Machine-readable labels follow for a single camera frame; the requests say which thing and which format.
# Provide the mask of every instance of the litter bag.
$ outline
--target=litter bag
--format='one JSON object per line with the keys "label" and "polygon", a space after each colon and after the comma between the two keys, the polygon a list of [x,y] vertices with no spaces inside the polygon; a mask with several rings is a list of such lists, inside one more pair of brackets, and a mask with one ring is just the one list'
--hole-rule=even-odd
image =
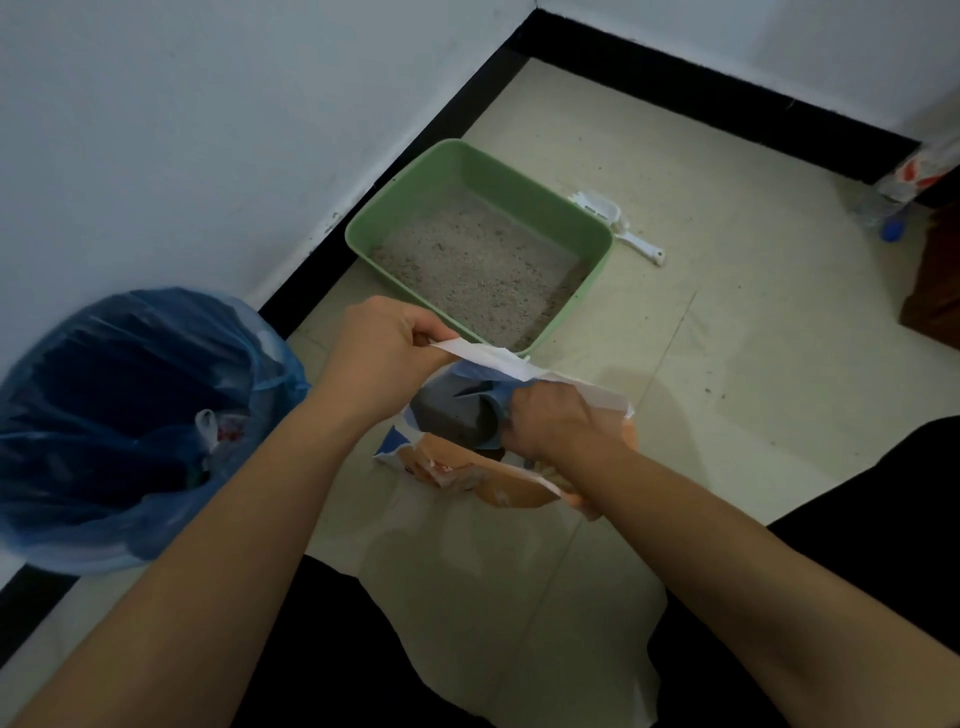
{"label": "litter bag", "polygon": [[572,384],[605,431],[636,449],[634,410],[609,390],[524,361],[506,349],[464,339],[433,346],[460,361],[430,377],[393,426],[374,458],[446,491],[473,492],[490,505],[537,508],[562,498],[596,518],[590,504],[545,463],[502,448],[500,426],[517,387],[535,381]]}
{"label": "litter bag", "polygon": [[0,385],[0,538],[62,573],[155,559],[308,389],[240,301],[167,288],[95,303]]}

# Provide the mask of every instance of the litter scoop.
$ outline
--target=litter scoop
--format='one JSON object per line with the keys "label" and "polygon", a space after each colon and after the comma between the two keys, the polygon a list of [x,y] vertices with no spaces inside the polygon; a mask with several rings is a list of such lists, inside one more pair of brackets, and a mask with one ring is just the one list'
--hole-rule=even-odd
{"label": "litter scoop", "polygon": [[590,212],[610,226],[613,236],[629,244],[655,265],[666,262],[666,253],[656,245],[651,245],[641,237],[637,237],[627,230],[628,223],[620,212],[620,207],[613,200],[608,200],[599,192],[575,192],[567,198],[571,203]]}

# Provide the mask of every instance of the trash bin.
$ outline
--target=trash bin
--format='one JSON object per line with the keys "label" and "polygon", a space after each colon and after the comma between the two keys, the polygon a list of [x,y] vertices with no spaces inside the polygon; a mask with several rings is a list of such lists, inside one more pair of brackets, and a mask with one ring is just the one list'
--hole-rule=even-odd
{"label": "trash bin", "polygon": [[155,559],[308,390],[240,301],[181,288],[103,299],[0,385],[0,538],[61,573]]}

